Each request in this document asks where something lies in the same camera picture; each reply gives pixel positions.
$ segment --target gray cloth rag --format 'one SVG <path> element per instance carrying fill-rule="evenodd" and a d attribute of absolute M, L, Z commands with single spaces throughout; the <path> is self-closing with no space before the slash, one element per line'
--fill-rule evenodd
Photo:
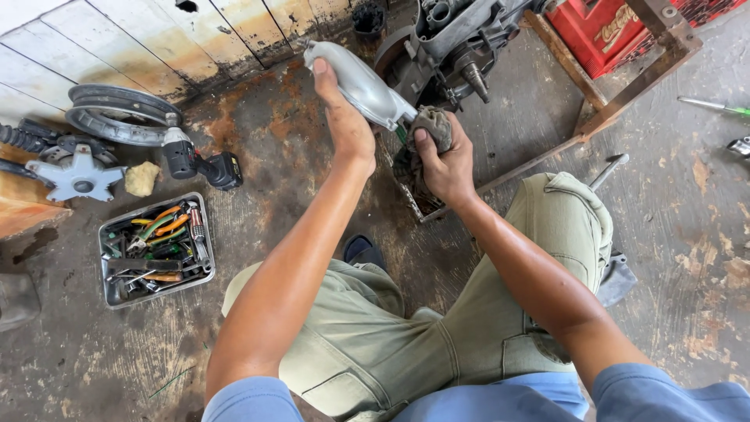
<path fill-rule="evenodd" d="M 430 189 L 425 184 L 425 176 L 422 173 L 422 159 L 419 157 L 414 141 L 414 132 L 418 128 L 424 128 L 430 132 L 432 139 L 435 141 L 435 146 L 437 146 L 437 153 L 442 154 L 451 149 L 451 122 L 442 108 L 420 106 L 419 113 L 414 118 L 409 133 L 406 134 L 406 149 L 412 153 L 411 170 L 414 176 L 414 193 L 432 197 Z"/>

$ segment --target stained floor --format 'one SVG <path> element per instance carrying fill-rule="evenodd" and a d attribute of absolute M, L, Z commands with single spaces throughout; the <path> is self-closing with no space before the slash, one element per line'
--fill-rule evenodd
<path fill-rule="evenodd" d="M 608 156 L 631 161 L 599 195 L 612 213 L 614 245 L 640 282 L 610 312 L 625 333 L 680 384 L 750 382 L 750 164 L 725 151 L 750 121 L 678 103 L 678 95 L 750 105 L 750 5 L 699 31 L 704 49 L 583 146 L 526 172 L 567 171 L 590 181 Z M 615 92 L 637 68 L 604 86 Z M 492 103 L 472 97 L 459 115 L 475 144 L 481 185 L 572 132 L 582 97 L 536 34 L 524 31 L 500 54 Z M 112 203 L 70 201 L 60 225 L 0 244 L 4 271 L 31 274 L 42 313 L 0 333 L 0 419 L 198 420 L 205 367 L 221 325 L 223 292 L 262 260 L 305 211 L 333 150 L 309 71 L 291 61 L 192 101 L 190 134 L 208 153 L 229 149 L 245 184 L 219 192 L 201 179 L 168 176 L 147 198 L 121 185 Z M 127 164 L 157 150 L 120 148 Z M 480 250 L 455 215 L 419 225 L 381 152 L 345 237 L 371 234 L 402 287 L 407 313 L 445 312 Z M 503 214 L 520 178 L 485 195 Z M 204 195 L 216 278 L 131 308 L 104 306 L 95 231 L 101 222 L 189 191 Z M 152 399 L 172 377 L 189 369 Z M 325 420 L 308 409 L 306 418 Z"/>

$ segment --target blue shirt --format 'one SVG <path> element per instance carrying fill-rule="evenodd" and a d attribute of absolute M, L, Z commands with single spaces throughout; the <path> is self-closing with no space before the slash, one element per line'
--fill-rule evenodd
<path fill-rule="evenodd" d="M 592 399 L 597 421 L 735 422 L 750 420 L 750 396 L 733 382 L 688 390 L 654 366 L 620 363 L 601 371 Z M 588 405 L 574 373 L 522 375 L 490 385 L 437 391 L 408 405 L 393 422 L 580 422 Z M 250 377 L 219 391 L 204 422 L 303 422 L 287 386 Z"/>

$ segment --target screwdriver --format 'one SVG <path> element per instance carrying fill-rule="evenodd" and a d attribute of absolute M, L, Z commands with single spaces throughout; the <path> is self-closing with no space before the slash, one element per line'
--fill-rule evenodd
<path fill-rule="evenodd" d="M 690 104 L 698 104 L 698 105 L 702 105 L 705 107 L 711 107 L 711 108 L 715 108 L 718 110 L 726 110 L 726 111 L 731 111 L 732 113 L 739 113 L 745 116 L 750 116 L 750 108 L 728 107 L 728 106 L 721 105 L 721 104 L 708 103 L 705 101 L 694 100 L 692 98 L 686 98 L 686 97 L 677 97 L 677 99 L 680 101 L 684 101 L 686 103 L 690 103 Z"/>

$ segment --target red plastic crate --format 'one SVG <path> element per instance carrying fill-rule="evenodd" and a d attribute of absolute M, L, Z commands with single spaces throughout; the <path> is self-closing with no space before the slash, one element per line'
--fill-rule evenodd
<path fill-rule="evenodd" d="M 696 28 L 745 1 L 672 0 L 672 4 Z M 547 18 L 591 78 L 612 72 L 654 44 L 625 0 L 568 0 Z"/>

